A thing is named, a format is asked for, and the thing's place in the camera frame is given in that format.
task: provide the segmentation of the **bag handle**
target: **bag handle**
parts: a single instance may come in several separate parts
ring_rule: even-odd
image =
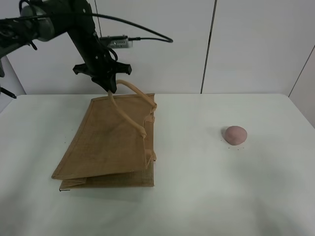
[[[117,80],[116,84],[122,84],[125,85],[126,87],[128,87],[129,89],[131,89],[132,91],[134,91],[136,94],[140,95],[145,101],[147,101],[151,106],[151,111],[150,113],[154,112],[157,108],[157,104],[146,94],[144,94],[142,91],[140,91],[136,86],[134,86],[133,84],[124,81],[124,80]],[[114,104],[117,112],[131,125],[133,126],[136,130],[138,130],[138,132],[141,134],[141,136],[143,137],[143,139],[145,139],[145,137],[147,136],[147,132],[145,130],[144,127],[142,127],[141,125],[137,124],[134,120],[132,120],[120,107],[117,106],[115,99],[113,97],[113,93],[111,91],[108,91],[108,96],[110,101]]]

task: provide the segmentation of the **tabletop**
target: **tabletop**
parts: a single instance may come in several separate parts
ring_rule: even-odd
[[[155,187],[59,192],[51,174],[99,96],[21,95],[0,113],[0,235],[315,234],[315,130],[279,94],[157,94]],[[245,143],[222,138],[231,125]]]

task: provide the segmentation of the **tan tote bag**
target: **tan tote bag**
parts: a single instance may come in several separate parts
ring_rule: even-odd
[[[60,190],[71,188],[154,186],[154,94],[94,98],[52,178]]]

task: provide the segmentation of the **white wall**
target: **white wall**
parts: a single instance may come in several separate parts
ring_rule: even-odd
[[[204,93],[289,95],[315,44],[314,0],[218,0]]]
[[[1,59],[5,77],[0,78],[0,86],[14,93],[16,96],[25,94],[23,87],[16,76],[7,57]],[[12,101],[13,98],[1,93],[0,94],[0,112]]]
[[[200,92],[214,0],[96,3],[99,13],[133,21],[174,39],[173,44],[141,41],[134,42],[131,49],[116,50],[119,61],[130,63],[133,69],[130,76],[118,74],[117,79],[128,80],[145,92]],[[122,23],[100,21],[103,36],[154,36]],[[8,55],[27,94],[105,93],[89,76],[73,73],[74,65],[83,60],[67,34],[49,42],[34,42],[38,51],[24,46]],[[119,86],[118,93],[125,91]]]
[[[313,51],[297,81],[290,99],[315,127],[315,52]]]

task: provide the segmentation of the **pink clay ball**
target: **pink clay ball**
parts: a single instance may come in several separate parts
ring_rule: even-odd
[[[239,126],[230,126],[226,129],[224,139],[231,145],[236,146],[245,142],[247,131]]]

